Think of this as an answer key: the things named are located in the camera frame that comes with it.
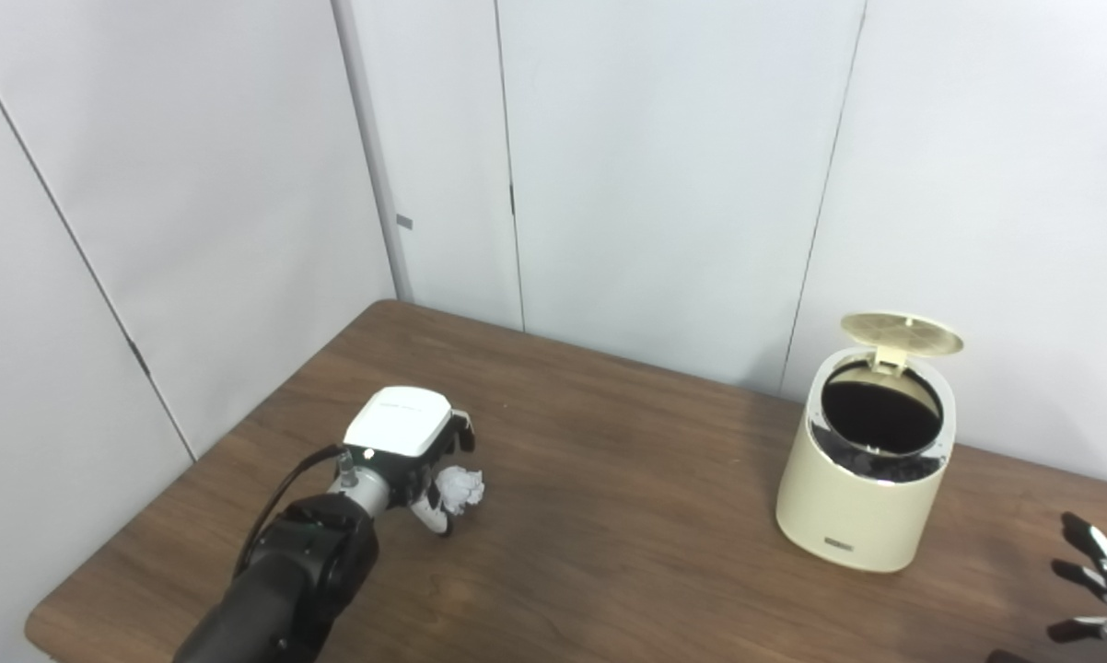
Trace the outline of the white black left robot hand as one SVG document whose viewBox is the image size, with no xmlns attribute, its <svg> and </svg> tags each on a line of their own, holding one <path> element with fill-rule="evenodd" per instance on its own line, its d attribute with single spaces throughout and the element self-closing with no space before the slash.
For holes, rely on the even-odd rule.
<svg viewBox="0 0 1107 663">
<path fill-rule="evenodd" d="M 447 538 L 453 516 L 441 498 L 436 466 L 456 452 L 476 449 L 469 413 L 434 390 L 377 390 L 344 432 L 330 490 L 355 501 L 372 518 L 405 507 L 430 531 Z"/>
</svg>

